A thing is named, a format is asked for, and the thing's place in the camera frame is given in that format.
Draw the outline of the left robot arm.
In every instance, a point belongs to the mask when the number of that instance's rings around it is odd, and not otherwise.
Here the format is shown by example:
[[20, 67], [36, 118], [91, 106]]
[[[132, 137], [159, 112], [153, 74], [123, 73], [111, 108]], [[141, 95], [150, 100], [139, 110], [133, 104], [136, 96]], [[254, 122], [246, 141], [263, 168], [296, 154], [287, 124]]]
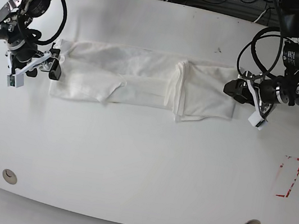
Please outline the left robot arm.
[[[250, 121], [256, 127], [266, 122], [277, 104], [299, 106], [299, 0], [272, 0], [279, 25], [261, 29], [245, 46], [250, 49], [258, 75], [237, 67], [238, 78], [225, 84], [224, 93], [240, 104], [254, 106]], [[283, 61], [283, 75], [275, 76], [275, 64], [266, 68], [256, 52], [256, 43], [264, 38], [277, 37], [279, 47], [275, 62]]]

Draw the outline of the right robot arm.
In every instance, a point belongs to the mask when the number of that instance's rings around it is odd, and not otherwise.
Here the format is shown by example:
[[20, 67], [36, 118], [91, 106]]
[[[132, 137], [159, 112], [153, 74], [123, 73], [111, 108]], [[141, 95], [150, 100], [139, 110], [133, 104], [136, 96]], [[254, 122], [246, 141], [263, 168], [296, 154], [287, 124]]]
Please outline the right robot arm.
[[66, 1], [61, 0], [63, 18], [51, 38], [41, 40], [42, 33], [28, 27], [34, 18], [49, 9], [50, 4], [51, 0], [9, 0], [0, 9], [0, 40], [7, 44], [11, 77], [21, 73], [35, 77], [38, 70], [48, 72], [51, 80], [61, 77], [60, 52], [54, 48], [41, 52], [38, 48], [52, 44], [64, 29], [67, 22]]

